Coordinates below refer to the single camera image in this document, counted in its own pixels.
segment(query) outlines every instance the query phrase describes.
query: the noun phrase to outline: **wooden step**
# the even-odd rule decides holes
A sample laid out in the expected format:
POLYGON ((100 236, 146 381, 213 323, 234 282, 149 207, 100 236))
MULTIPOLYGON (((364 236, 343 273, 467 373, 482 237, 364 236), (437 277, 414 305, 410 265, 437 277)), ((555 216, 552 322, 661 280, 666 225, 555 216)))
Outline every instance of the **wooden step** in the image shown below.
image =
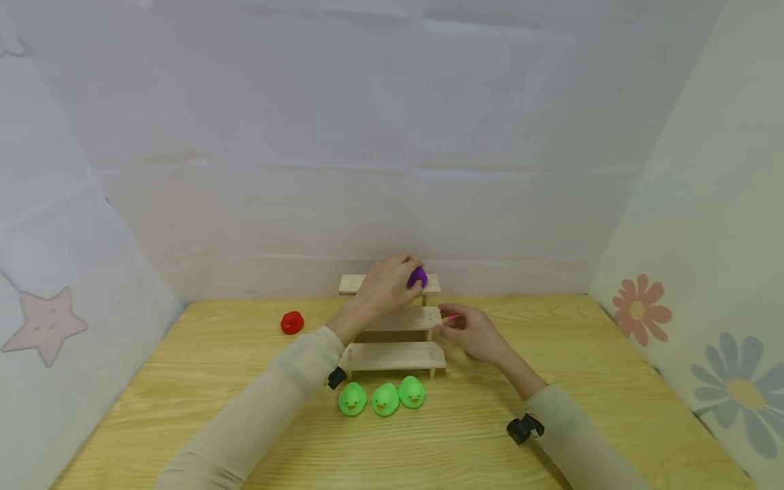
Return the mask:
MULTIPOLYGON (((364 274, 343 274, 340 278, 340 287, 338 293, 341 295, 357 294, 359 286, 365 280, 364 274)), ((438 282, 436 274, 427 275, 427 286, 425 286, 422 294, 438 294, 441 292, 441 283, 438 282)))
POLYGON ((340 366, 351 379, 354 371, 446 369, 444 351, 435 342, 352 343, 346 347, 340 366))
POLYGON ((441 311, 437 307, 410 306, 381 318, 365 332, 429 332, 437 323, 441 323, 441 311))

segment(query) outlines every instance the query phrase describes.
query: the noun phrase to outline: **pink star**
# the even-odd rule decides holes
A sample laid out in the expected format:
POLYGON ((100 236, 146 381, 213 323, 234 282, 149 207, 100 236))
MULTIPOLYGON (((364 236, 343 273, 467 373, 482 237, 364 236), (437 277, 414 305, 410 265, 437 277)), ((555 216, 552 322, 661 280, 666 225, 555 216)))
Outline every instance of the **pink star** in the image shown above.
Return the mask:
POLYGON ((24 324, 0 347, 0 352, 36 349, 47 368, 52 365, 63 341, 87 329, 87 324, 71 313, 71 289, 66 287, 50 299, 28 292, 19 293, 24 324))

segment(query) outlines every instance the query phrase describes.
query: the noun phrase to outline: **sleeve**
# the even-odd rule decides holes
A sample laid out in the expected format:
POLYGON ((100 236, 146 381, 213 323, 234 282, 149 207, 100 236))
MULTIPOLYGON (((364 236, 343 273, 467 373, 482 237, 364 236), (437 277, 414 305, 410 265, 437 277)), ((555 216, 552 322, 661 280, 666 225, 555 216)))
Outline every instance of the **sleeve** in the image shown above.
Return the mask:
POLYGON ((239 489, 344 348, 326 326, 295 340, 180 450, 155 488, 239 489))
POLYGON ((544 426, 538 442, 576 490, 651 487, 560 387, 538 392, 526 411, 544 426))

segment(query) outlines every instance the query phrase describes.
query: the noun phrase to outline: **purple ball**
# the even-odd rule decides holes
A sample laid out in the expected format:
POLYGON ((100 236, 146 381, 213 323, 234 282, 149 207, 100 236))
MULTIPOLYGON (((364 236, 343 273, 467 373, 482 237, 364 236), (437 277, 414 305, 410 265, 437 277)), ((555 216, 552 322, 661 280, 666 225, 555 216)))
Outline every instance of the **purple ball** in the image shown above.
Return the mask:
POLYGON ((427 286, 427 274, 425 274, 425 270, 422 267, 414 269, 411 276, 408 277, 408 284, 406 284, 405 287, 411 288, 417 280, 422 281, 423 288, 427 286))

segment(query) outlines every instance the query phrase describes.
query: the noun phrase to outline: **flower decal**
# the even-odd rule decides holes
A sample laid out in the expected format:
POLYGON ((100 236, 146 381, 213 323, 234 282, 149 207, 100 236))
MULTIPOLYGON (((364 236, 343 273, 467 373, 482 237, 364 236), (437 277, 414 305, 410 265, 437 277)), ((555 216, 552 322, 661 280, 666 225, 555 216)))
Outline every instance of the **flower decal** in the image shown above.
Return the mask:
POLYGON ((657 302, 664 296, 664 286, 661 282, 648 285, 648 276, 637 276, 637 285, 631 279, 621 282, 622 288, 618 290, 620 296, 612 299, 612 304, 618 307, 613 318, 618 328, 626 336, 634 335, 641 346, 648 345, 648 332, 662 342, 667 341, 667 332, 659 327, 660 323, 667 323, 673 319, 673 312, 657 302))
POLYGON ((719 347, 721 353, 714 346, 705 349, 713 374, 702 366, 691 365, 691 373, 706 384, 694 390, 695 398, 716 402, 698 412, 712 412, 724 429, 741 412, 752 449, 764 458, 773 459, 779 452, 771 432, 784 440, 784 362, 752 382, 762 358, 762 341, 748 336, 739 351, 735 338, 725 332, 719 336, 719 347))

